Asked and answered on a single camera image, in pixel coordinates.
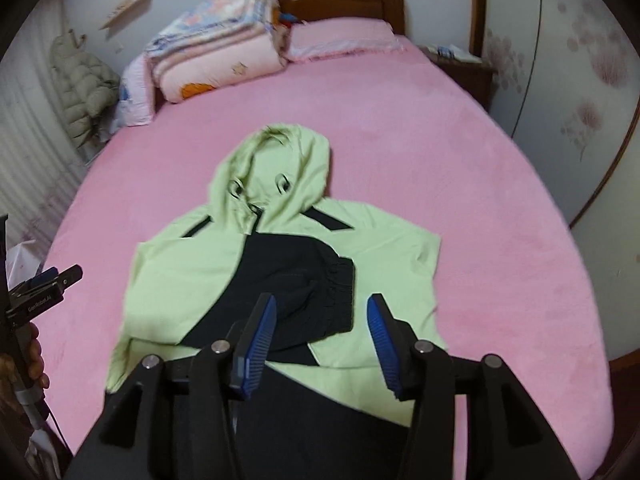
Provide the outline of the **person's left hand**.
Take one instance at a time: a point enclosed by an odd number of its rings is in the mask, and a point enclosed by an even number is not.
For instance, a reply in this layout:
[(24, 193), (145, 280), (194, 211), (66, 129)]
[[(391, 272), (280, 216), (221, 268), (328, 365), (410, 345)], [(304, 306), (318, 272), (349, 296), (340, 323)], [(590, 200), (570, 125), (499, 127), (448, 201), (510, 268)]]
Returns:
[[(27, 350), (27, 363), (28, 374), (34, 382), (40, 385), (41, 388), (47, 389), (50, 387), (50, 378), (44, 372), (44, 359), (42, 357), (42, 348), (38, 340), (39, 330), (34, 323), (29, 324), (29, 340), (26, 347)], [(15, 394), (12, 389), (12, 380), (15, 377), (15, 365), (10, 356), (2, 354), (1, 356), (1, 411), (13, 410), (14, 412), (21, 413), (22, 406), (16, 400)]]

